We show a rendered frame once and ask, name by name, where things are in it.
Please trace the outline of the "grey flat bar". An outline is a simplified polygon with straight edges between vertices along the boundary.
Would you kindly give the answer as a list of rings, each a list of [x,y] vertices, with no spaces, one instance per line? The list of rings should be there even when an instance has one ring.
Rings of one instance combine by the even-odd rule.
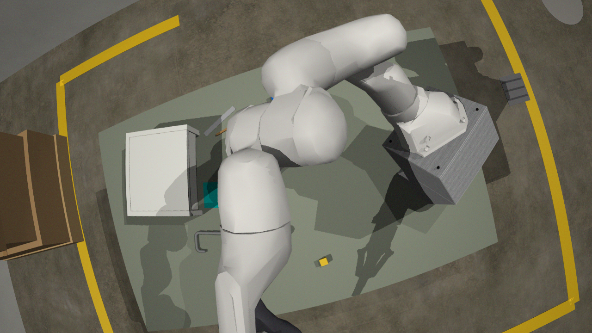
[[[220,118],[215,123],[213,123],[213,125],[210,126],[208,130],[205,131],[205,136],[207,137],[213,130],[215,130],[217,126],[219,126],[221,122],[223,122],[234,111],[235,108],[232,106],[228,111],[226,111],[222,116],[220,116]]]

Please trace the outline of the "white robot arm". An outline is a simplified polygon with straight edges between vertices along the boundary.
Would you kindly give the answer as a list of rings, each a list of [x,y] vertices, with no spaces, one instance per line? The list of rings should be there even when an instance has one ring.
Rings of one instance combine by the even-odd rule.
[[[401,22],[382,13],[302,38],[263,64],[261,82],[274,99],[228,120],[228,157],[218,170],[219,333],[302,333],[261,296],[292,252],[281,169],[330,164],[346,146],[346,119],[328,89],[343,80],[363,89],[401,146],[422,157],[467,131],[457,98],[412,85],[400,66],[387,62],[406,46]]]

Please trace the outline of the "teal square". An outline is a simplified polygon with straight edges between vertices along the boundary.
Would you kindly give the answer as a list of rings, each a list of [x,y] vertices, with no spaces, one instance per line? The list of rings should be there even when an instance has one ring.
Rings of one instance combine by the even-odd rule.
[[[204,208],[218,207],[218,182],[203,183]]]

